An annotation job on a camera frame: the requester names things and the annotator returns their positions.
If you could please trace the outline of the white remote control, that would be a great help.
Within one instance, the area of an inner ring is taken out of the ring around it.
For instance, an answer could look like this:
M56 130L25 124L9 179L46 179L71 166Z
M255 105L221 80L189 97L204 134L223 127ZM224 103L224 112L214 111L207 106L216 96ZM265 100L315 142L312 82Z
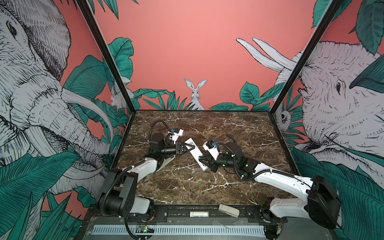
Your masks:
M200 162L199 158L203 156L203 153L198 148L196 143L193 141L192 138L189 138L188 140L186 140L185 143L189 143L189 144L194 144L195 145L194 149L188 149L188 150L190 151L191 155L193 156L193 158L195 159L195 161L197 162L199 167L202 169L202 171L206 172L209 169L209 167Z

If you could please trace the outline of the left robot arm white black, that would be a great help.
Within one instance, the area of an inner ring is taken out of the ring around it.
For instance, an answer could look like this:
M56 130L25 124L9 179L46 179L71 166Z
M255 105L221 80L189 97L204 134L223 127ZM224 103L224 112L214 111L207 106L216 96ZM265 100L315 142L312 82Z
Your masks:
M147 153L139 162L124 169L112 168L102 185L96 205L103 216L128 217L138 215L150 220L155 215L154 201L136 196L138 183L168 165L176 156L184 155L195 147L178 141L182 129L170 129L162 120L151 126Z

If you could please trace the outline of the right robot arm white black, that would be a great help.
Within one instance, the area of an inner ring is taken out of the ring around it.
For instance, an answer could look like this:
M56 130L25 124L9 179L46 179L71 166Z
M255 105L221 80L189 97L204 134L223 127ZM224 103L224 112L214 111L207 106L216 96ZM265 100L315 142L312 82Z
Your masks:
M272 216L310 219L327 229L341 227L338 222L341 199L326 178L290 174L247 158L235 139L226 144L208 140L203 148L208 155L199 160L213 172L219 167L232 168L243 181L270 185L294 196L293 199L267 200L263 207Z

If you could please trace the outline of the grey box on rail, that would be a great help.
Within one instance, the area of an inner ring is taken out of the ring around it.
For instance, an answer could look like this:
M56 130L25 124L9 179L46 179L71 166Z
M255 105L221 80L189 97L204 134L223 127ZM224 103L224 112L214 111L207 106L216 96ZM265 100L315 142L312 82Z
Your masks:
M234 207L230 207L228 205L220 204L219 205L219 211L222 213L225 213L229 216L232 216L234 218L238 218L240 215L240 210Z

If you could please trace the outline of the black front mounting rail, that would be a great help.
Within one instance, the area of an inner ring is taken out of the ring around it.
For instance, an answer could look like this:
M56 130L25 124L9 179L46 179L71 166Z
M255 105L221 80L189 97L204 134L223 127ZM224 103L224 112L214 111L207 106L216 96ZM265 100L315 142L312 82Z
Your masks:
M287 218L303 218L309 219L310 216L306 211L306 207L299 207L297 210L289 210L287 213L278 213L277 211L287 210L283 205L273 205L273 200L268 199L262 206L260 205L229 205L239 211L234 215L235 218L246 218L250 223L259 223L261 225L271 225L281 220L287 221ZM204 212L208 213L209 218L231 218L227 212L220 211L219 205L162 205L150 202L149 209L143 213L143 217L139 213L129 213L128 222L130 223L165 223L171 218L187 218L192 213Z

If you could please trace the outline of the white cylinder on rail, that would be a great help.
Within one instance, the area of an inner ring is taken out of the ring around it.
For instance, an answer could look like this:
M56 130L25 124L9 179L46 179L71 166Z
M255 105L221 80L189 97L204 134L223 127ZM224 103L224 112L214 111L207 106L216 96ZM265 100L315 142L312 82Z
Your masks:
M208 211L191 211L190 217L191 218L208 218L209 217Z

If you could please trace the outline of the black left frame post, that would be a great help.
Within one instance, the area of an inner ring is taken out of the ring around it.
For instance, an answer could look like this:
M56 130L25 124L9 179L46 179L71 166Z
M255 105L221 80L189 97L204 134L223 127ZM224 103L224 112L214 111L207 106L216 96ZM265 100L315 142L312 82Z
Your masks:
M111 55L111 52L108 48L108 45L105 41L104 36L102 35L102 32L99 28L99 25L94 17L94 14L92 12L92 9L90 8L89 2L84 0L76 0L77 5L79 6L79 9L87 22L87 25L102 53L102 56L107 63L107 66L109 70L111 71L111 74L118 85L119 90L121 91L121 94L124 98L124 102L127 104L128 110L131 112L132 115L136 114L135 107L127 93L127 88L123 84L121 75L119 73L119 70L116 66L116 63Z

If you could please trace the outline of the black frame post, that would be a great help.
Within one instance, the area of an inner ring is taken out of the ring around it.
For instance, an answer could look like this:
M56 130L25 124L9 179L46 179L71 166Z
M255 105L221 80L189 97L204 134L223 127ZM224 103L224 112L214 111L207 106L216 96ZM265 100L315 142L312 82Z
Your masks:
M308 44L306 45L306 48L303 50L303 53L298 63L295 65L294 69L292 70L292 73L290 74L287 82L285 83L276 102L271 108L269 112L269 116L272 116L276 113L278 107L283 102L285 96L287 95L288 91L291 89L292 85L295 83L296 79L299 76L299 73L301 72L307 60L313 53L314 49L316 48L316 45L324 35L326 29L328 28L329 24L331 23L333 17L335 16L336 12L338 11L342 3L343 3L342 0L333 0L333 1L330 1L330 3L328 4L327 8L325 9L325 12L323 13L320 19L318 26L316 27L316 30L311 36Z
M119 70L116 66L116 63L111 55L111 52L108 48L108 45L105 41L104 36L102 35L102 32L99 28L99 25L94 17L94 14L92 12L92 9L90 8L89 2L84 0L76 0L77 5L79 6L79 9L87 22L87 25L102 53L102 56L107 63L107 66L109 70L111 71L111 74L118 85L119 90L121 91L121 94L124 98L124 102L127 104L128 110L131 112L132 115L136 114L135 107L127 93L127 88L123 84L121 75L119 73Z

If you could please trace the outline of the black right frame post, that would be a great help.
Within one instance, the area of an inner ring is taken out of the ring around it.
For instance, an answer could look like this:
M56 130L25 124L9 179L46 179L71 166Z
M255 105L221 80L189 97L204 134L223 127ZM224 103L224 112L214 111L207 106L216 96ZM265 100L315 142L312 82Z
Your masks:
M299 73L301 72L307 60L313 53L314 49L316 48L316 45L324 35L326 29L328 28L329 24L331 23L333 17L335 16L336 12L338 11L342 3L343 3L342 0L333 0L333 1L330 1L330 3L328 4L327 8L325 9L325 12L323 13L320 19L318 26L316 27L316 30L311 36L308 44L306 45L306 48L303 50L303 53L298 63L295 65L294 69L292 70L292 73L290 74L287 82L285 83L276 102L271 108L269 112L269 116L272 116L276 113L278 107L283 102L285 96L287 95L288 91L291 89L292 85L295 83L296 79L299 76Z

